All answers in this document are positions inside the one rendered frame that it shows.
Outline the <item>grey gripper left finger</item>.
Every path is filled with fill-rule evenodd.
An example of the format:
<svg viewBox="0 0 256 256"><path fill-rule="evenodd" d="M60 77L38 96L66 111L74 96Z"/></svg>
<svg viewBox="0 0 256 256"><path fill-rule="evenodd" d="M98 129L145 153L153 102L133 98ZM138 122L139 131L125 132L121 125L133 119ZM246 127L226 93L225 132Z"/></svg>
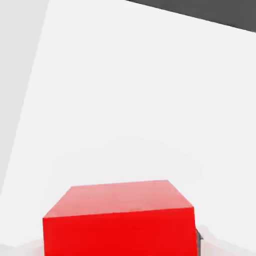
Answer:
<svg viewBox="0 0 256 256"><path fill-rule="evenodd" d="M40 238L15 247L0 243L0 256L44 256L44 240Z"/></svg>

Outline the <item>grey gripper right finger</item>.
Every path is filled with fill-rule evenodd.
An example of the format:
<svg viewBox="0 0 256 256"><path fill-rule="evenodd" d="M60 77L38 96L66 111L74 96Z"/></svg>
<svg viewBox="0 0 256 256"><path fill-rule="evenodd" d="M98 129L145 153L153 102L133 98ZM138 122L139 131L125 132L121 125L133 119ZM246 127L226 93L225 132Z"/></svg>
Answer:
<svg viewBox="0 0 256 256"><path fill-rule="evenodd" d="M256 252L218 239L205 225L196 228L203 237L200 256L256 256Z"/></svg>

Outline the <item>small red cube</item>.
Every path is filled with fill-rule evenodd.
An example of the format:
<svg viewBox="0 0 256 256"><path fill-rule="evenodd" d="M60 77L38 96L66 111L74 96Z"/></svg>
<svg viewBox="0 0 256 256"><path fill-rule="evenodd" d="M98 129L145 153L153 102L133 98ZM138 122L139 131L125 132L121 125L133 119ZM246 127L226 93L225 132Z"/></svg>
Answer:
<svg viewBox="0 0 256 256"><path fill-rule="evenodd" d="M199 256L193 205L168 181L71 187L43 217L44 256Z"/></svg>

